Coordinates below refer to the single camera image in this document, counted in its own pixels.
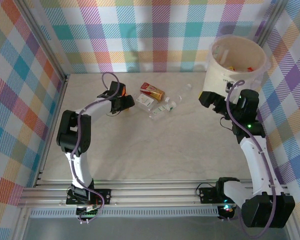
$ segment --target marble-pattern surface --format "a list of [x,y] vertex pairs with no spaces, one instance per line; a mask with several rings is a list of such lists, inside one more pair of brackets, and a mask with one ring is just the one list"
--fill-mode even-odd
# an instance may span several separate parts
[[[164,90],[167,96],[190,83],[191,96],[158,121],[151,120],[137,107],[96,121],[91,127],[88,150],[88,163],[95,180],[251,178],[236,137],[219,124],[222,116],[198,101],[204,73],[119,73],[117,76],[126,84],[128,94],[137,94],[143,82]],[[108,75],[106,83],[110,84],[112,79]],[[100,73],[70,76],[43,180],[71,179],[69,163],[56,143],[61,113],[86,106],[104,90]],[[229,121],[223,124],[231,126]]]

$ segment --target plaid wallpaper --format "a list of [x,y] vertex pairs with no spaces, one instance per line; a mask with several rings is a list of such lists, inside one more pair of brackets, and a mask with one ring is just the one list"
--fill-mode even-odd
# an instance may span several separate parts
[[272,67],[260,91],[260,117],[273,166],[300,220],[300,0],[288,2],[263,49]]
[[61,85],[13,0],[0,0],[0,240],[34,180]]
[[66,72],[99,73],[204,71],[216,37],[256,39],[276,1],[27,2]]

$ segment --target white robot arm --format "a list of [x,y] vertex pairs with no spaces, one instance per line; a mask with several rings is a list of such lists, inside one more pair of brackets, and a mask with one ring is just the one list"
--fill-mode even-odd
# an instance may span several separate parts
[[229,102],[228,108],[225,97],[215,92],[203,91],[199,101],[206,108],[213,104],[213,110],[222,114],[226,120],[230,120],[228,110],[230,111],[233,119],[232,132],[244,152],[252,179],[251,193],[237,178],[219,178],[215,186],[217,201],[235,203],[241,209],[242,219],[247,227],[264,228],[275,206],[269,227],[283,228],[295,207],[295,201],[292,196],[285,195],[276,177],[267,151],[263,126],[256,120],[259,94],[254,90],[244,89],[240,92],[237,104]]
[[106,114],[118,113],[134,105],[133,97],[126,95],[126,86],[119,81],[113,81],[109,90],[99,95],[87,109],[63,112],[56,141],[67,157],[72,173],[72,185],[67,191],[66,204],[109,203],[110,200],[106,199],[106,196],[110,194],[111,189],[95,189],[90,174],[87,150],[91,143],[91,125]]
[[[97,98],[95,102],[102,100],[103,98]],[[106,100],[91,106],[87,109],[84,114],[91,117],[91,124],[97,121],[100,117],[109,114],[111,112],[112,102],[110,100]],[[76,114],[79,114],[82,109],[75,111]],[[74,170],[78,179],[81,183],[84,184],[85,187],[89,187],[92,182],[92,177],[89,170],[88,159],[87,159],[87,152],[81,153],[80,156],[73,155],[73,159],[71,159],[71,152],[65,153],[66,158],[69,161],[71,173],[72,173],[72,184],[77,188],[82,188],[81,184],[75,178],[73,169],[71,167],[71,161],[74,162]]]
[[[274,168],[272,167],[267,150],[266,138],[262,136],[255,136],[255,138],[261,145],[268,165],[270,166],[270,172],[274,180],[276,195],[281,195],[284,193],[284,190],[276,177]],[[239,208],[242,208],[247,199],[251,199],[256,195],[262,195],[263,193],[266,193],[271,196],[272,189],[265,163],[254,141],[252,141],[251,138],[244,137],[240,142],[240,147],[244,152],[246,161],[248,163],[252,179],[253,193],[251,194],[251,191],[247,190],[239,181],[227,181],[224,183],[224,194],[231,198]]]

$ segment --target purple cable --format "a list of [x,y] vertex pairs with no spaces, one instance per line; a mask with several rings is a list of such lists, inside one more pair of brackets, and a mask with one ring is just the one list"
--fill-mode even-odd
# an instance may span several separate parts
[[253,140],[253,142],[255,143],[256,147],[258,148],[258,151],[260,152],[261,156],[262,156],[262,159],[264,161],[264,164],[265,164],[265,168],[266,168],[266,172],[269,176],[269,180],[270,180],[270,184],[271,184],[271,190],[272,190],[272,196],[273,196],[273,201],[272,201],[272,209],[271,209],[271,213],[270,213],[270,217],[269,217],[269,220],[268,222],[266,223],[266,225],[264,226],[263,230],[257,234],[257,235],[254,235],[254,236],[251,236],[247,233],[246,229],[244,228],[244,220],[242,218],[242,215],[241,215],[241,212],[238,211],[238,214],[239,214],[239,218],[240,218],[240,224],[241,224],[241,228],[243,230],[243,232],[249,237],[249,238],[252,238],[252,239],[258,239],[260,238],[267,230],[268,228],[270,227],[270,224],[272,222],[272,220],[274,219],[274,216],[275,216],[275,211],[276,211],[276,205],[277,205],[277,198],[276,198],[276,189],[275,189],[275,183],[274,183],[274,179],[271,175],[271,170],[270,170],[270,166],[268,164],[268,161],[267,161],[267,158],[262,150],[262,147],[260,146],[260,144],[258,143],[258,141],[256,140],[256,138],[244,127],[242,126],[235,118],[234,116],[232,115],[231,113],[231,110],[230,110],[230,96],[231,96],[231,93],[232,91],[238,87],[238,86],[242,86],[243,84],[245,84],[245,81],[244,80],[240,80],[240,81],[237,81],[233,87],[230,89],[229,93],[228,93],[228,96],[226,98],[226,110],[231,118],[231,120],[239,127],[241,128],[245,133],[247,133],[249,135],[249,137]]
[[102,83],[103,83],[103,85],[105,86],[105,88],[107,88],[107,86],[106,86],[106,84],[105,84],[105,80],[104,80],[104,77],[105,77],[106,74],[111,74],[112,76],[115,77],[116,81],[118,82],[117,88],[116,88],[114,94],[112,94],[111,96],[109,96],[109,97],[107,97],[107,98],[105,98],[105,99],[101,99],[101,100],[99,100],[99,101],[94,101],[94,102],[88,104],[86,107],[84,107],[84,108],[79,112],[79,115],[78,115],[78,122],[77,122],[78,139],[77,139],[77,141],[76,141],[76,144],[75,144],[75,147],[74,147],[73,151],[72,151],[71,154],[70,154],[70,159],[72,160],[72,161],[71,161],[71,170],[72,170],[72,173],[73,173],[74,178],[77,180],[77,182],[81,185],[81,187],[82,187],[83,189],[85,189],[85,190],[87,190],[87,191],[89,191],[89,192],[91,192],[91,193],[93,193],[93,194],[99,196],[99,197],[101,198],[101,202],[102,202],[102,203],[101,203],[101,206],[99,207],[99,210],[98,210],[97,214],[96,214],[93,218],[91,218],[89,221],[87,220],[87,221],[86,221],[87,223],[92,222],[92,221],[93,221],[94,219],[96,219],[97,216],[101,213],[102,209],[103,209],[104,206],[105,206],[105,199],[104,199],[104,197],[103,197],[100,193],[98,193],[98,192],[96,192],[96,191],[94,191],[94,190],[92,190],[92,189],[90,189],[90,188],[87,188],[87,187],[84,185],[84,183],[78,178],[78,176],[77,176],[77,174],[76,174],[75,164],[74,164],[73,159],[74,159],[74,154],[75,154],[76,151],[78,150],[79,143],[80,143],[80,140],[81,140],[81,121],[80,121],[81,115],[82,115],[88,108],[90,108],[91,106],[93,106],[93,105],[95,105],[95,104],[99,104],[99,103],[105,102],[105,101],[107,101],[107,100],[111,100],[111,99],[112,99],[113,97],[115,97],[115,96],[117,95],[117,93],[119,92],[119,89],[120,89],[120,82],[119,82],[119,79],[118,79],[118,77],[117,77],[114,73],[112,73],[112,72],[104,72],[104,73],[102,74],[101,79],[102,79]]

